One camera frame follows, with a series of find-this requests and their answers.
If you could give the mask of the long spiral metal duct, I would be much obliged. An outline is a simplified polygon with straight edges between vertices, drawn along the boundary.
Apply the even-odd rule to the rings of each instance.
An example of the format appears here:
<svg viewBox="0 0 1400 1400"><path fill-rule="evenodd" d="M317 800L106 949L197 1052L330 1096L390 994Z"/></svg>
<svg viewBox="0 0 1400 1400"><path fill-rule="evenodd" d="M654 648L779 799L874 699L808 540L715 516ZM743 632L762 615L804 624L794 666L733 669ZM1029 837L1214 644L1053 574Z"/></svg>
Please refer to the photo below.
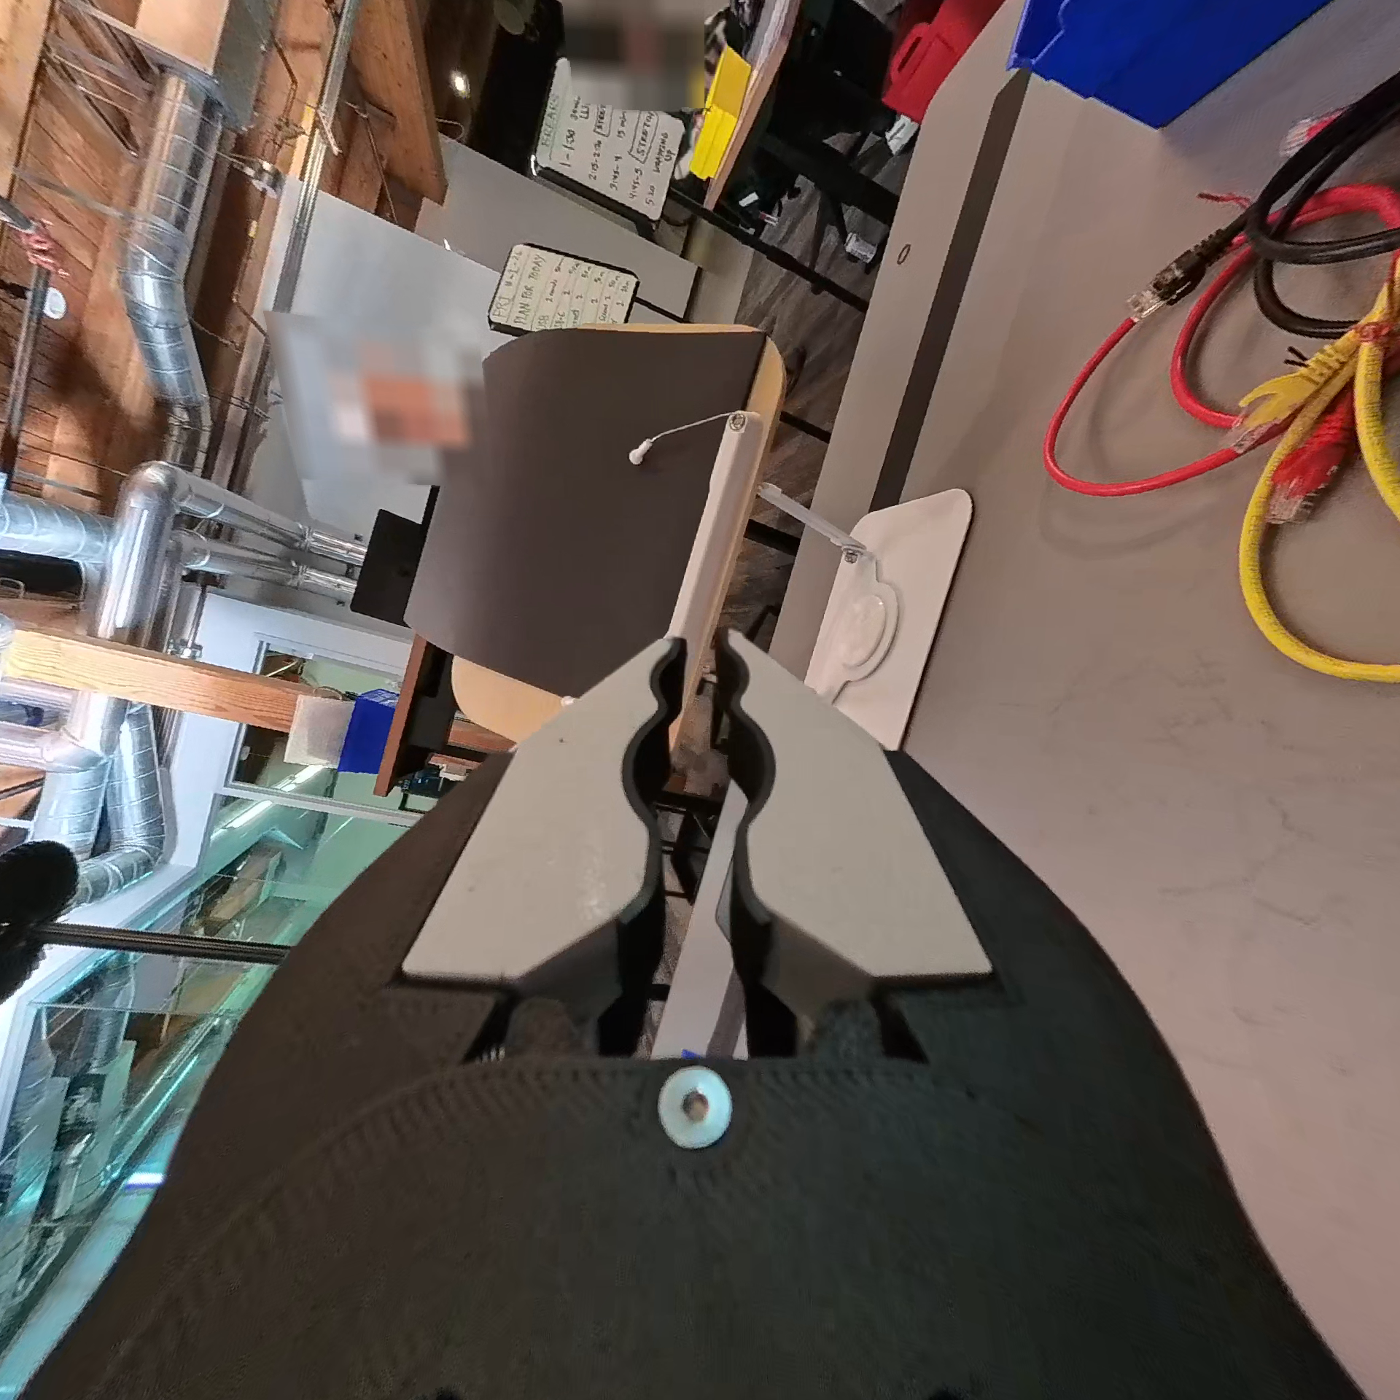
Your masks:
<svg viewBox="0 0 1400 1400"><path fill-rule="evenodd" d="M149 389L165 408L162 456L193 469L212 428L212 400L187 293L189 268L224 134L203 84L164 68L117 268L117 287Z"/></svg>

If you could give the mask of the red storage box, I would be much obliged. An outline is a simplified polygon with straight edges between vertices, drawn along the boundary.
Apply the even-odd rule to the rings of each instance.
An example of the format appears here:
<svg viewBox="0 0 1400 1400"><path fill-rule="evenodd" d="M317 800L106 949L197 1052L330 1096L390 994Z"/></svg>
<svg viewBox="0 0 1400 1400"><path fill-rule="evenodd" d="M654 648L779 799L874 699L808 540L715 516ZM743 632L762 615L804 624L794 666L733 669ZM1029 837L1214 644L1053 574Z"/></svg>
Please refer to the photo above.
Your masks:
<svg viewBox="0 0 1400 1400"><path fill-rule="evenodd" d="M921 123L954 68L1002 1L905 1L894 18L883 102Z"/></svg>

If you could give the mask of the white foam block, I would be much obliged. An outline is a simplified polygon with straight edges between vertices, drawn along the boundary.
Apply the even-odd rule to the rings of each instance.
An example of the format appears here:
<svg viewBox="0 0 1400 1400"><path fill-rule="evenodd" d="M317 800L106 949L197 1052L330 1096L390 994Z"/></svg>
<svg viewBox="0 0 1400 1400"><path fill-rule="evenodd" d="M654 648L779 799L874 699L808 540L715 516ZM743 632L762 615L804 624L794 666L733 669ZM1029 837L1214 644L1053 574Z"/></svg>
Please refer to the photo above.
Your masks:
<svg viewBox="0 0 1400 1400"><path fill-rule="evenodd" d="M339 694L298 695L286 737L286 761L339 769L355 701Z"/></svg>

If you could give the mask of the white desk stand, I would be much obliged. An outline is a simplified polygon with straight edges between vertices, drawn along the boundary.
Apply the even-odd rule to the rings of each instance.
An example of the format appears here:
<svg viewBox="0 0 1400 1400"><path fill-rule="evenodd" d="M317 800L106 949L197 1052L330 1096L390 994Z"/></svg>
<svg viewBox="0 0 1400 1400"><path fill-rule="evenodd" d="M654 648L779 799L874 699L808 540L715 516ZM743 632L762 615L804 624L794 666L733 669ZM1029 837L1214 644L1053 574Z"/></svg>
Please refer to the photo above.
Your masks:
<svg viewBox="0 0 1400 1400"><path fill-rule="evenodd" d="M684 697L699 689L740 540L762 500L842 554L807 686L886 749L900 749L972 530L972 495L951 488L870 511L842 529L779 487L759 482L768 421L753 409L664 428L633 446L629 462L641 468L661 441L709 425L724 430L667 629L684 641Z"/></svg>

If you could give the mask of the short spiral metal duct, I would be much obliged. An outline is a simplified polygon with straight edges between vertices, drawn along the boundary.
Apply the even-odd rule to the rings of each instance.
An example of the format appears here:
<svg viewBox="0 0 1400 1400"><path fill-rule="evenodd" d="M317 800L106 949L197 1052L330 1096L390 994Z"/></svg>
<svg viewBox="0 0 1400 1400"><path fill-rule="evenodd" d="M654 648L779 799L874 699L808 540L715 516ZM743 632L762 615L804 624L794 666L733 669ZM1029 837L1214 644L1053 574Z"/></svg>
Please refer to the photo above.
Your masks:
<svg viewBox="0 0 1400 1400"><path fill-rule="evenodd" d="M167 857L167 788L151 705L129 702L104 794L108 847L78 863L75 912L146 879Z"/></svg>

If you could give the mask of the black pole with round disc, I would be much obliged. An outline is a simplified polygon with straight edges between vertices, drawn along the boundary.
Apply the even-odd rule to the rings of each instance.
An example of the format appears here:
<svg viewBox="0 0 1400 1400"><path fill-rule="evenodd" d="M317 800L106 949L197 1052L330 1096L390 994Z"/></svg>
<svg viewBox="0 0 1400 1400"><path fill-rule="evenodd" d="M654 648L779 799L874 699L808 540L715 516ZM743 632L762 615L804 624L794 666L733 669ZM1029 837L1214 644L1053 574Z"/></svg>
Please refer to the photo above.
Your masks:
<svg viewBox="0 0 1400 1400"><path fill-rule="evenodd" d="M211 939L184 933L69 923L62 914L76 899L79 861L60 842L24 842L2 855L2 1001L9 1001L40 968L46 953L123 953L186 958L253 966L281 966L291 947L266 942Z"/></svg>

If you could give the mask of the yellow plastic bin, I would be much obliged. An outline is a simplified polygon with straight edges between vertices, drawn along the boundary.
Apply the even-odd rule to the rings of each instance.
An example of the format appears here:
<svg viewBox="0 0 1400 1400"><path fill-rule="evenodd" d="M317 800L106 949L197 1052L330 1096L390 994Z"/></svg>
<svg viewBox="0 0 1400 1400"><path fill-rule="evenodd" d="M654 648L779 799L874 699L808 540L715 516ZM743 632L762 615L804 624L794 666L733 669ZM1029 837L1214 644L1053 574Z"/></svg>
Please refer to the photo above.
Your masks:
<svg viewBox="0 0 1400 1400"><path fill-rule="evenodd" d="M753 80L752 62L741 50L727 46L709 78L702 122L692 148L690 173L696 180L706 185L719 182L740 155L740 126Z"/></svg>

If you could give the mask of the black monitor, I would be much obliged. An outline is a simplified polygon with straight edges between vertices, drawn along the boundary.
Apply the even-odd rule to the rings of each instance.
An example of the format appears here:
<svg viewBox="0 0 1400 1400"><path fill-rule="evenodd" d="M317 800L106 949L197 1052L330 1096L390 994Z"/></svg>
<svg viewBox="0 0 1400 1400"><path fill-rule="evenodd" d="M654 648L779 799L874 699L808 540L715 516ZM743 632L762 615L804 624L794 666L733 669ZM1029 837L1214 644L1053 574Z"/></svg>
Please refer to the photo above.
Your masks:
<svg viewBox="0 0 1400 1400"><path fill-rule="evenodd" d="M429 488L421 519L380 508L375 516L356 587L352 613L378 622L406 625L412 590L425 551L441 488Z"/></svg>

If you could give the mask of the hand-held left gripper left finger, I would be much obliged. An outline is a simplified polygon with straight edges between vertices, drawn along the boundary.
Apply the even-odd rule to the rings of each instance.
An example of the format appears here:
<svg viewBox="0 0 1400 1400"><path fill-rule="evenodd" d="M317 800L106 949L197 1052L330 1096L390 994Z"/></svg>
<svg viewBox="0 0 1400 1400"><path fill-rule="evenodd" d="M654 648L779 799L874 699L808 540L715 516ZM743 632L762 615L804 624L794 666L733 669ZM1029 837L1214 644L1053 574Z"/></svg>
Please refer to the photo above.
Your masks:
<svg viewBox="0 0 1400 1400"><path fill-rule="evenodd" d="M406 979L647 1017L666 939L658 803L687 660L683 638L657 638L517 745Z"/></svg>

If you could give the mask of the small blue bin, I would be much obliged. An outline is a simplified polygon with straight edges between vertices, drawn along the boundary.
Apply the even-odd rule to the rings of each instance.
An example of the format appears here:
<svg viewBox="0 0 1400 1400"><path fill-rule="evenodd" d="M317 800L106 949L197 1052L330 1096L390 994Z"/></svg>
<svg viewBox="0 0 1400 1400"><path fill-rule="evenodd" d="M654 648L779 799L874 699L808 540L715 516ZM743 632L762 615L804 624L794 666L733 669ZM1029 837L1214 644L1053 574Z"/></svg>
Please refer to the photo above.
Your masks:
<svg viewBox="0 0 1400 1400"><path fill-rule="evenodd" d="M352 699L336 768L342 774L377 774L390 745L400 692L362 691Z"/></svg>

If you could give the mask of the small black-framed whiteboard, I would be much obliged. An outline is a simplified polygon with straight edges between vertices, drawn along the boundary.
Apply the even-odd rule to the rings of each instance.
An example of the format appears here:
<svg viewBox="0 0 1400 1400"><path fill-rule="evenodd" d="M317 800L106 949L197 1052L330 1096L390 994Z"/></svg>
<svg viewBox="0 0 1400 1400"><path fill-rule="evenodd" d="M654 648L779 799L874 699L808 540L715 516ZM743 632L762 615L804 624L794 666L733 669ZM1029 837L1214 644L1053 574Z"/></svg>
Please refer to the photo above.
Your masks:
<svg viewBox="0 0 1400 1400"><path fill-rule="evenodd" d="M530 242L509 247L488 307L501 335L626 325L638 301L635 271Z"/></svg>

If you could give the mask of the brown-edged table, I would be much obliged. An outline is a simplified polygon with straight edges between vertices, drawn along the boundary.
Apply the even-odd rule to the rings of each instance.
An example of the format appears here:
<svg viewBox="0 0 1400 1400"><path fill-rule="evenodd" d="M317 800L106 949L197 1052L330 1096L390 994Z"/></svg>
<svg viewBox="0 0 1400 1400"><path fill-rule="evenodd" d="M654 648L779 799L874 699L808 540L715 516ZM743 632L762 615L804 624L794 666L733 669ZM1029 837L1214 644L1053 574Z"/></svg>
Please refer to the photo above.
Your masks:
<svg viewBox="0 0 1400 1400"><path fill-rule="evenodd" d="M374 793L391 791L439 761L480 764L515 740L469 720L451 685L453 656L415 634Z"/></svg>

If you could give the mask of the shiny silver pipe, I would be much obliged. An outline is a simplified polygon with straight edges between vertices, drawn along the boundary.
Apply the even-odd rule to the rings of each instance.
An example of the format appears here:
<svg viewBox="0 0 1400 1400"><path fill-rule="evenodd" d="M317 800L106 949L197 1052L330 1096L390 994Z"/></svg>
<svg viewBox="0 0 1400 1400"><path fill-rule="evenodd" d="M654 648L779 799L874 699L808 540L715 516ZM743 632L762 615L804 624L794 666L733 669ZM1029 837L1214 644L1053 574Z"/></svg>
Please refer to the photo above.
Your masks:
<svg viewBox="0 0 1400 1400"><path fill-rule="evenodd" d="M14 605L3 603L3 640L14 628L36 627L181 657L167 650L158 622L187 573L273 583L348 600L355 581L345 571L314 564L351 567L362 564L367 554L352 539L276 514L162 460L132 472L106 532L94 516L44 500L3 503L3 523L18 523L22 516L38 526L41 546L69 546L79 552L79 561L95 562L98 580L88 608L73 618L59 618L52 608L34 610L28 603L15 615ZM3 767L81 772L114 756L133 701L5 675L3 680L24 691L37 689L40 702L62 708L60 717L44 724L3 720Z"/></svg>

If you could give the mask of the blue plastic bin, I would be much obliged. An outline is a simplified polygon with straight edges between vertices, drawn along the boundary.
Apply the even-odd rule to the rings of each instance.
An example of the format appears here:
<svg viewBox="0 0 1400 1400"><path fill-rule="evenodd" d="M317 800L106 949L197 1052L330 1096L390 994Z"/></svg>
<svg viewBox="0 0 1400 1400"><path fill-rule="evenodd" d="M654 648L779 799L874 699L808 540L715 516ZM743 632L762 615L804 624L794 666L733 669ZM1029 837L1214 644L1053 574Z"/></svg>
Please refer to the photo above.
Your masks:
<svg viewBox="0 0 1400 1400"><path fill-rule="evenodd" d="M1153 129L1328 113L1398 65L1398 2L1024 2L1005 67Z"/></svg>

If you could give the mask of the wooden beam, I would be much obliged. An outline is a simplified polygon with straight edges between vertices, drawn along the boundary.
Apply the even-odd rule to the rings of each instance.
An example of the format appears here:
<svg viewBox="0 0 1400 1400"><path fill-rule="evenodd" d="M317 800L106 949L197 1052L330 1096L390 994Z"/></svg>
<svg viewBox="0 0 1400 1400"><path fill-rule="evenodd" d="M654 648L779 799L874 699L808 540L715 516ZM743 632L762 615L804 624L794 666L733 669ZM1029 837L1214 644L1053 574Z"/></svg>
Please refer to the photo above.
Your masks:
<svg viewBox="0 0 1400 1400"><path fill-rule="evenodd" d="M176 657L114 640L49 628L12 628L2 643L3 676L106 694L155 708L282 733L314 704L342 704L324 686Z"/></svg>

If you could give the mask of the large handwritten whiteboard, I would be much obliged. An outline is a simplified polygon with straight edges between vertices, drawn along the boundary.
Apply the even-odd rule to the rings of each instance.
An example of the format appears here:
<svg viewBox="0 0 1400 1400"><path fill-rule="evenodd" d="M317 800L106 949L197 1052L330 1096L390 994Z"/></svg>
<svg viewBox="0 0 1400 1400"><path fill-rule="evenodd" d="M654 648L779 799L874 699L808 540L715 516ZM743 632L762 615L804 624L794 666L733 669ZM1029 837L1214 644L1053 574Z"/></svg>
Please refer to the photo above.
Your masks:
<svg viewBox="0 0 1400 1400"><path fill-rule="evenodd" d="M676 113L590 102L565 56L555 62L530 169L542 179L619 215L641 236L663 221L689 125Z"/></svg>

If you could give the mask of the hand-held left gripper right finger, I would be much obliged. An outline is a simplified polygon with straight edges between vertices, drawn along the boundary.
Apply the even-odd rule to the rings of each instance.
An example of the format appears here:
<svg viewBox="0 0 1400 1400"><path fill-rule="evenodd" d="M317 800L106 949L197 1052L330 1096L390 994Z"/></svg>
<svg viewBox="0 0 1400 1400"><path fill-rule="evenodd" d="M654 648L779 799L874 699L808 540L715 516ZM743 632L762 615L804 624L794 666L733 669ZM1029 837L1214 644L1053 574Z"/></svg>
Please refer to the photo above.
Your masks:
<svg viewBox="0 0 1400 1400"><path fill-rule="evenodd" d="M994 966L893 753L744 634L715 647L743 796L727 928L747 1017L817 1017Z"/></svg>

